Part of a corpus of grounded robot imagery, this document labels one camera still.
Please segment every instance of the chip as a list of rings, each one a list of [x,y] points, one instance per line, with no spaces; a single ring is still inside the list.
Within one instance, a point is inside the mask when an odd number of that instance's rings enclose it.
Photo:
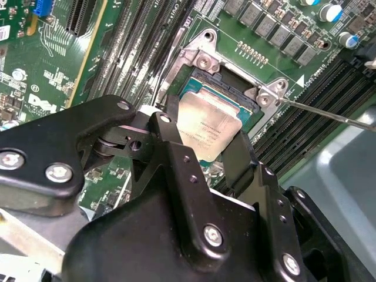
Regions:
[[[289,54],[291,57],[293,57],[297,52],[298,50],[301,48],[301,46],[303,45],[303,41],[298,38],[298,37],[294,37],[288,44],[287,46],[284,48],[284,52]]]
[[[102,41],[100,42],[100,47],[107,46],[112,38],[113,29],[109,29],[105,31],[102,37]]]
[[[281,3],[279,1],[273,1],[268,8],[268,12],[271,14],[274,14],[280,6],[281,6]]]
[[[251,5],[249,5],[249,7],[244,11],[243,15],[240,17],[239,20],[241,23],[250,27],[259,18],[260,14],[261,14],[261,8],[251,3]]]
[[[2,120],[12,120],[14,118],[15,112],[11,111],[10,109],[4,109],[1,111],[1,119]]]
[[[91,89],[95,81],[95,75],[92,75],[89,77],[89,79],[85,83],[85,87],[83,88],[83,91],[86,92],[87,90]]]
[[[273,29],[276,24],[276,20],[273,19],[270,15],[266,15],[265,18],[261,21],[258,28],[255,30],[255,33],[262,37],[267,37],[269,32]]]
[[[299,56],[297,62],[302,66],[306,66],[309,62],[311,62],[315,55],[316,51],[308,46],[308,48]]]
[[[229,0],[224,7],[224,10],[232,16],[236,16],[243,2],[244,0]]]
[[[365,20],[362,16],[357,16],[348,26],[349,30],[357,33],[365,26]]]
[[[280,47],[289,34],[290,31],[288,31],[288,29],[284,25],[281,25],[275,32],[273,37],[270,39],[270,43],[274,44],[276,47]]]
[[[13,107],[16,109],[20,109],[22,107],[22,100],[21,99],[15,99],[13,102]]]
[[[314,45],[317,39],[320,38],[320,34],[318,32],[314,32],[309,38],[308,43]]]
[[[14,102],[14,98],[13,98],[12,96],[7,96],[7,97],[5,98],[5,103],[6,103],[7,105],[11,105],[11,106],[13,106],[13,102]]]
[[[307,27],[308,27],[308,25],[305,22],[300,22],[299,25],[295,29],[295,33],[297,35],[301,35]]]
[[[282,18],[282,24],[288,25],[288,23],[294,18],[294,14],[291,11],[287,11],[285,16]]]
[[[375,7],[371,3],[369,3],[360,14],[364,17],[367,17],[374,9]]]

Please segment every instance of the gray metal panel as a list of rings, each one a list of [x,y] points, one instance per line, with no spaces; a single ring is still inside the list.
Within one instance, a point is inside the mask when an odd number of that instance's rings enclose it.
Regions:
[[[376,106],[359,121],[376,124]],[[283,183],[306,191],[376,278],[376,134],[348,127]]]

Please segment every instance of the black plastic arm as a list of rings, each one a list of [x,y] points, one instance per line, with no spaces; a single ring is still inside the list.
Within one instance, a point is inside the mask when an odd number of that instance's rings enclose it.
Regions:
[[[98,136],[134,116],[132,105],[108,95],[2,132],[0,151],[17,152],[25,161],[14,170],[0,169],[0,207],[43,216],[69,213],[82,190],[83,167]],[[69,181],[47,178],[46,169],[57,163],[71,170]]]

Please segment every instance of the capacitor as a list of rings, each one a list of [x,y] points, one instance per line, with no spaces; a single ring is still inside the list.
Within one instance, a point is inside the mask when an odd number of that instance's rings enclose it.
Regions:
[[[303,6],[314,6],[320,3],[320,0],[300,0]]]
[[[2,126],[0,126],[0,132],[16,126],[19,126],[19,122],[17,120],[10,120],[9,122],[6,122]]]
[[[340,5],[325,4],[318,12],[318,17],[323,22],[337,22],[343,13]]]
[[[345,31],[338,36],[338,42],[347,49],[354,49],[358,46],[359,38],[356,35]]]

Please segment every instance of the surface mount component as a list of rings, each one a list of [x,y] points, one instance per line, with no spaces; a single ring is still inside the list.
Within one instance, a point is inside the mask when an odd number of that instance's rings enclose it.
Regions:
[[[244,13],[239,18],[239,21],[246,26],[253,26],[256,20],[261,15],[261,8],[254,3],[251,3]]]
[[[270,15],[266,15],[255,30],[255,33],[262,37],[267,37],[270,31],[274,28],[275,24],[276,20]]]
[[[244,0],[229,0],[227,1],[224,10],[232,16],[235,16],[240,10]]]
[[[270,39],[270,43],[274,44],[276,47],[281,47],[289,34],[290,31],[284,25],[281,25]]]

